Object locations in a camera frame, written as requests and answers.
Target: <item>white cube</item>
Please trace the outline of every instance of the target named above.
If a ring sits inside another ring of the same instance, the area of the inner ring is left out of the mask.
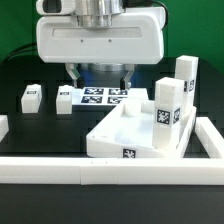
[[[64,85],[58,89],[56,99],[57,114],[72,113],[72,86]]]
[[[8,118],[6,115],[0,115],[0,142],[9,131]]]
[[[21,99],[23,113],[37,113],[42,99],[41,86],[28,85]]]

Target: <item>white container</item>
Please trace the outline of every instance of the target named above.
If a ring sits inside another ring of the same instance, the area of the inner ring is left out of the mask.
[[[132,107],[136,103],[134,114],[130,114],[130,111],[126,113],[126,107],[129,108],[131,103]],[[196,108],[192,107],[191,116],[180,139],[181,144],[177,148],[168,151],[155,149],[152,146],[154,101],[124,100],[86,136],[87,154],[97,158],[183,157],[195,114]]]

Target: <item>black surface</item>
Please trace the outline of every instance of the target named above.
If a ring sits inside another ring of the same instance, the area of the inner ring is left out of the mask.
[[[154,99],[155,82],[174,76],[175,59],[138,66],[133,87],[147,88]],[[124,74],[87,72],[86,86],[118,87]],[[42,85],[37,115],[23,115],[20,99],[28,84]],[[1,155],[86,156],[85,135],[111,107],[73,108],[56,116],[59,85],[71,84],[64,65],[44,64],[36,57],[16,58],[0,65],[0,113],[7,114],[10,132]],[[224,76],[200,60],[195,105],[223,135]],[[206,157],[193,133],[186,157]],[[224,186],[80,186],[0,185],[0,223],[223,223]]]

